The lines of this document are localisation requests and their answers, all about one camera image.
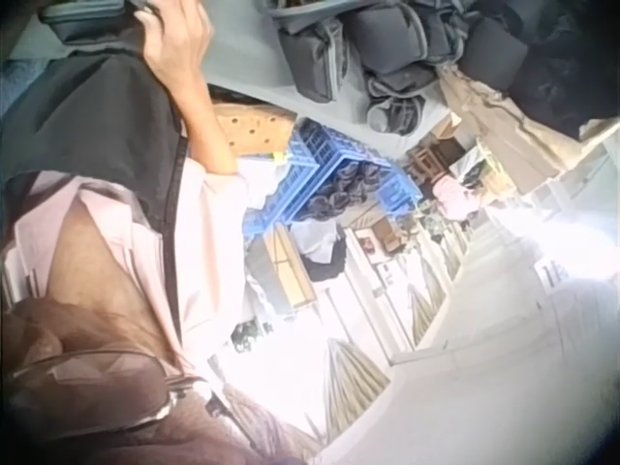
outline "cardboard box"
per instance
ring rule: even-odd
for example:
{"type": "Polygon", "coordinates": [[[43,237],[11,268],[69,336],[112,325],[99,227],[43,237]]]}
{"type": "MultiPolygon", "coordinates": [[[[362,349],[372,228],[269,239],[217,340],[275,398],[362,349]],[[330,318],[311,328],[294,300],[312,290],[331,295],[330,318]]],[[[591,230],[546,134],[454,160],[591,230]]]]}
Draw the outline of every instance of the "cardboard box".
{"type": "Polygon", "coordinates": [[[451,139],[454,137],[461,121],[461,118],[456,113],[451,112],[431,130],[431,134],[438,140],[451,139]]]}
{"type": "Polygon", "coordinates": [[[284,152],[296,115],[269,104],[215,102],[215,113],[237,156],[284,152]]]}
{"type": "Polygon", "coordinates": [[[371,229],[387,253],[393,252],[407,241],[402,231],[393,225],[389,218],[378,221],[371,229]]]}

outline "finger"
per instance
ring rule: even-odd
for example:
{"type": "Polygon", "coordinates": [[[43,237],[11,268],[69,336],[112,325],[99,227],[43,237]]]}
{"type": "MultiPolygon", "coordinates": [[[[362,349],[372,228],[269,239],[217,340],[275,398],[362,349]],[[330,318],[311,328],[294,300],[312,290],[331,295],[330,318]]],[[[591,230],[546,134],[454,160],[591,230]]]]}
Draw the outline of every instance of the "finger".
{"type": "Polygon", "coordinates": [[[211,36],[213,34],[213,26],[211,24],[211,19],[209,15],[206,13],[204,6],[202,4],[198,5],[198,15],[202,22],[202,29],[207,36],[211,36]]]}
{"type": "Polygon", "coordinates": [[[201,34],[204,28],[200,15],[202,2],[199,0],[179,0],[183,14],[185,15],[186,24],[189,26],[192,34],[201,34]]]}
{"type": "Polygon", "coordinates": [[[144,54],[152,56],[162,46],[162,23],[158,17],[147,12],[135,12],[134,16],[144,26],[144,54]]]}
{"type": "Polygon", "coordinates": [[[157,9],[165,30],[178,27],[183,20],[180,0],[147,0],[146,5],[157,9]]]}

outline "hand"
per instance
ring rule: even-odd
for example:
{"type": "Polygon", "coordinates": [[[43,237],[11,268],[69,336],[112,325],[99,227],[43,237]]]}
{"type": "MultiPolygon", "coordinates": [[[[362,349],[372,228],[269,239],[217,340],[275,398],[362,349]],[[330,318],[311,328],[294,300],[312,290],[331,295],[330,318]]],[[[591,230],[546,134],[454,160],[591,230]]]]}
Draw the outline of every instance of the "hand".
{"type": "Polygon", "coordinates": [[[204,85],[201,63],[213,26],[200,0],[148,0],[159,11],[136,12],[144,25],[144,60],[174,95],[204,85]]]}

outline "black bag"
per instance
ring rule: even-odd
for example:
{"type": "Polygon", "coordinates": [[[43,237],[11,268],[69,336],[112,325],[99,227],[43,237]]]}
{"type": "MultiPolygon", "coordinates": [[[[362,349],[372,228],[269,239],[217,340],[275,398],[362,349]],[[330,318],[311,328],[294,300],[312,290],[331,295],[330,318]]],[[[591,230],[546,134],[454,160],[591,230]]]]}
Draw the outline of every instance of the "black bag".
{"type": "Polygon", "coordinates": [[[143,1],[89,0],[61,3],[45,8],[39,20],[47,24],[60,42],[85,46],[116,41],[140,33],[134,11],[143,1]]]}
{"type": "Polygon", "coordinates": [[[421,21],[405,4],[379,5],[342,16],[347,37],[361,64],[388,74],[426,58],[428,45],[421,21]]]}
{"type": "Polygon", "coordinates": [[[3,236],[23,213],[40,171],[120,184],[163,238],[166,293],[181,337],[174,226],[187,140],[168,92],[141,57],[79,53],[51,63],[3,118],[3,236]]]}
{"type": "Polygon", "coordinates": [[[278,31],[299,94],[325,104],[336,100],[349,66],[342,23],[332,17],[298,34],[278,31]]]}

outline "white wall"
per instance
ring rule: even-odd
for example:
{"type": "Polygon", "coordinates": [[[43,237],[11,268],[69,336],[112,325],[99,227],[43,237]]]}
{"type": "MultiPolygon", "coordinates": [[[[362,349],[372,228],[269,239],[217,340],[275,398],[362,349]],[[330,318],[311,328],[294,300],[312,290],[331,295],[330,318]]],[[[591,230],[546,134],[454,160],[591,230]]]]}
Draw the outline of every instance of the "white wall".
{"type": "MultiPolygon", "coordinates": [[[[578,216],[598,210],[590,220],[610,227],[610,186],[617,171],[605,168],[575,200],[578,216]]],[[[321,463],[580,461],[620,421],[618,282],[547,297],[536,257],[531,243],[481,230],[434,347],[393,368],[387,392],[321,463]]]]}

